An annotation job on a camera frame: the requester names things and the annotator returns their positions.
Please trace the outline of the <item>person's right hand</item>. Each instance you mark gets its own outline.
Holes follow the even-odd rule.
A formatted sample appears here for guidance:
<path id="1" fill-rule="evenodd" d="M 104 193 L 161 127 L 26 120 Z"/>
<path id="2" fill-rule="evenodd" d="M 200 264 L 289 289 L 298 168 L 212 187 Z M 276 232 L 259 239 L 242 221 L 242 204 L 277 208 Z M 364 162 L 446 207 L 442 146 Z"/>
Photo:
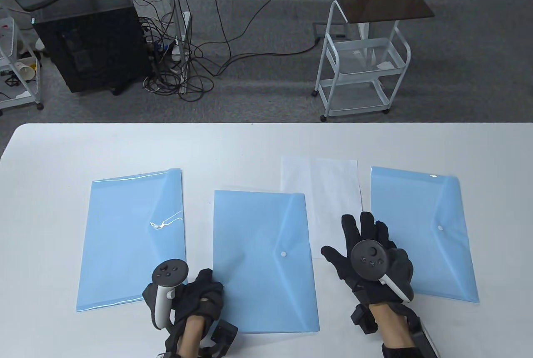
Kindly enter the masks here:
<path id="1" fill-rule="evenodd" d="M 372 213 L 363 211 L 360 225 L 358 229 L 352 215 L 342 215 L 348 255 L 341 255 L 331 246 L 323 246 L 321 254 L 362 305 L 411 302 L 413 265 L 406 251 L 389 240 L 388 227 L 375 221 Z"/>

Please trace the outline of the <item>person's left hand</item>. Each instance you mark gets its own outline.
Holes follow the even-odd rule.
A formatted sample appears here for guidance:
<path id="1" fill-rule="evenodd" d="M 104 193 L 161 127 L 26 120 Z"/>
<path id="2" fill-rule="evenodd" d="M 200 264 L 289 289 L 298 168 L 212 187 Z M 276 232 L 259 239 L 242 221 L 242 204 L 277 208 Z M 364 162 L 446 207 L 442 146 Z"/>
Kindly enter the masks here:
<path id="1" fill-rule="evenodd" d="M 205 320 L 203 334 L 207 334 L 221 315 L 223 290 L 223 284 L 213 279 L 210 268 L 198 272 L 194 282 L 178 286 L 172 302 L 174 325 L 185 323 L 191 316 L 199 316 Z"/>

